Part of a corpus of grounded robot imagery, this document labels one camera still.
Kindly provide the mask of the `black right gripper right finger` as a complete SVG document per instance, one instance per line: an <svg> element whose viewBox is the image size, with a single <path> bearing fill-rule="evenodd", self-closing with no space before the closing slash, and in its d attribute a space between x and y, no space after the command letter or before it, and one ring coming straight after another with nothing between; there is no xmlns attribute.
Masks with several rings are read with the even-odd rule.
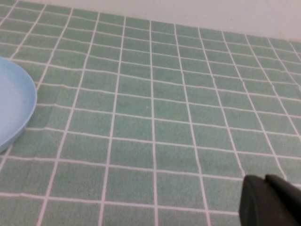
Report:
<svg viewBox="0 0 301 226"><path fill-rule="evenodd" d="M265 181L274 189L298 225L301 225L301 191L277 175L267 174Z"/></svg>

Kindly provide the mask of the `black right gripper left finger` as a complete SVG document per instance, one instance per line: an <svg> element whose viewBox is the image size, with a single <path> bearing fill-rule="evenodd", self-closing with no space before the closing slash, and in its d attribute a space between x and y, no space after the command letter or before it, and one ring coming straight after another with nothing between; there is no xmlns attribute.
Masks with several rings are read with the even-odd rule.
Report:
<svg viewBox="0 0 301 226"><path fill-rule="evenodd" d="M274 189L256 175L244 177L239 205L242 226L297 226Z"/></svg>

